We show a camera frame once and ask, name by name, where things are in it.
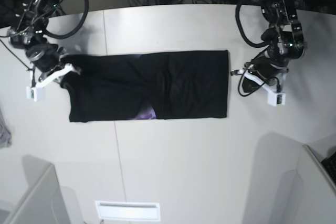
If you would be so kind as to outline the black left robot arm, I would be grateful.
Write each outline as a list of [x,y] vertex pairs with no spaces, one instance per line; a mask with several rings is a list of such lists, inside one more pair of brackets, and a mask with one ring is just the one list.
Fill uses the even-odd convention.
[[268,28],[261,35],[261,42],[250,41],[240,20],[241,7],[252,0],[239,0],[235,9],[238,30],[246,44],[262,51],[246,62],[241,71],[234,70],[233,76],[239,76],[238,93],[242,97],[250,96],[260,88],[275,85],[276,91],[282,91],[280,79],[288,73],[290,61],[299,59],[305,50],[302,25],[297,16],[295,0],[257,0]]

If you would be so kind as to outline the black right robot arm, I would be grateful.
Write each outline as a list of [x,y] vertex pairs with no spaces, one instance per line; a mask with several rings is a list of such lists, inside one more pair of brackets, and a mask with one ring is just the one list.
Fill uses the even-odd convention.
[[79,23],[63,35],[48,31],[49,18],[60,10],[64,0],[23,0],[22,7],[16,13],[16,19],[5,36],[16,49],[25,51],[26,57],[42,73],[48,73],[60,67],[60,52],[57,44],[50,44],[45,35],[63,40],[73,36],[83,26],[88,12],[89,0],[84,0],[84,11]]

